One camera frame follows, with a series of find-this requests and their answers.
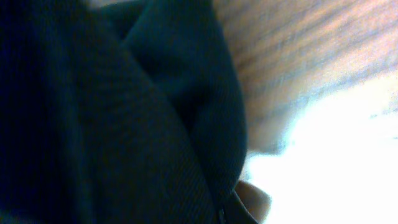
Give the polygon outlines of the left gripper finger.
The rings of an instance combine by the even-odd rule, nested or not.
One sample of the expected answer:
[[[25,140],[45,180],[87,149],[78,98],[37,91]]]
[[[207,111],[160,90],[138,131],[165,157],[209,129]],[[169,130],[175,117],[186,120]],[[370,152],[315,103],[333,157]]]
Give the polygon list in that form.
[[[218,211],[218,224],[258,224],[235,191]]]

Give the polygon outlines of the black t-shirt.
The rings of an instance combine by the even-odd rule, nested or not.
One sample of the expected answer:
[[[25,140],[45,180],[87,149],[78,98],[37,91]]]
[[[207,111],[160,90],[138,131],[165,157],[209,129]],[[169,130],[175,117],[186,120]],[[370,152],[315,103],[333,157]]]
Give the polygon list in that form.
[[[246,152],[211,1],[1,2],[2,223],[218,223]]]

